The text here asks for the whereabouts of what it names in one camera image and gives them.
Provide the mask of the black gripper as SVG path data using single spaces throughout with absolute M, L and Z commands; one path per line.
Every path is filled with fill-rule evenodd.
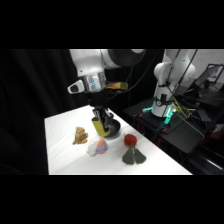
M 99 92 L 92 92 L 87 94 L 88 103 L 91 107 L 94 109 L 92 110 L 94 113 L 95 119 L 98 121 L 101 121 L 101 114 L 100 109 L 102 109 L 102 124 L 104 127 L 104 131 L 108 132 L 110 129 L 110 125 L 112 124 L 114 115 L 109 112 L 109 110 L 106 108 L 108 104 L 108 95 L 105 90 L 99 91 Z

